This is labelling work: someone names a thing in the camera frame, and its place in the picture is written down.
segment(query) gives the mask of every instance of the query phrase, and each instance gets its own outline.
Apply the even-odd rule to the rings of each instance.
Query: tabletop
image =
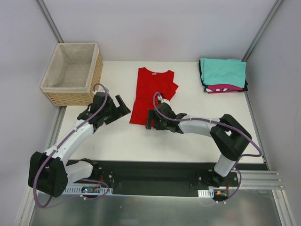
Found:
[[[118,105],[121,98],[132,110],[135,101],[138,68],[153,72],[174,72],[174,83],[179,85],[171,99],[171,108],[178,113],[195,117],[218,118],[231,114],[258,143],[244,93],[205,93],[197,62],[116,62],[104,61],[101,83]],[[59,138],[74,125],[77,116],[87,106],[68,106]],[[100,127],[72,155],[71,159],[88,158],[109,161],[167,161],[217,162],[220,151],[210,137],[197,134],[177,134],[167,130],[147,130],[142,125],[129,124],[131,114]],[[249,144],[244,153],[257,154]],[[263,163],[262,158],[244,157],[241,163]]]

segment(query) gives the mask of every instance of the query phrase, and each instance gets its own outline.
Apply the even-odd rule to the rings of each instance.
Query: metal frame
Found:
[[[58,43],[62,43],[63,39],[44,3],[43,0],[36,0],[47,24],[49,25],[50,30],[52,31],[55,39],[57,40]],[[246,62],[248,58],[250,57],[251,53],[255,49],[260,37],[263,35],[263,33],[266,31],[268,25],[270,24],[271,20],[274,18],[276,12],[279,10],[280,6],[284,0],[276,0],[274,3],[272,9],[270,10],[269,14],[265,18],[262,26],[260,27],[259,31],[257,32],[255,38],[253,39],[249,49],[247,50],[245,56],[243,57],[243,61]],[[262,143],[260,140],[260,136],[258,133],[257,125],[254,119],[252,107],[249,101],[249,97],[246,94],[246,99],[248,102],[249,110],[252,116],[253,124],[255,127],[255,132],[258,137],[259,145],[262,148]],[[64,113],[65,113],[66,108],[65,107],[60,107],[53,132],[51,135],[51,138],[49,140],[49,145],[52,146],[58,137],[59,130],[63,121]],[[242,185],[241,189],[265,189],[265,190],[272,190],[273,195],[275,198],[275,203],[277,206],[277,210],[281,219],[281,223],[284,226],[293,226],[296,225],[292,218],[292,214],[290,211],[290,208],[288,206],[288,202],[286,199],[283,183],[281,181],[281,177],[278,172],[276,171],[249,171],[249,170],[244,170],[242,171]],[[26,193],[25,200],[22,205],[22,209],[19,213],[19,220],[17,221],[18,225],[28,225],[27,222],[29,222],[31,218],[31,213],[33,211],[33,206],[34,206],[34,201],[33,201],[33,196],[32,196],[32,189],[29,188]]]

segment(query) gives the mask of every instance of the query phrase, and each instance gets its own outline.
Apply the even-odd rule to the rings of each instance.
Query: gray wall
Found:
[[[43,151],[57,113],[40,90],[56,41],[34,0],[0,1],[0,224],[15,223],[30,156]]]
[[[242,59],[275,0],[44,0],[65,42],[104,60]]]
[[[301,225],[301,1],[287,0],[247,61],[249,96],[272,170]]]

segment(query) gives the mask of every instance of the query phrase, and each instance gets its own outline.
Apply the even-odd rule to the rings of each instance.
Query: wicker basket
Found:
[[[58,43],[41,89],[55,106],[88,105],[102,68],[97,43]]]

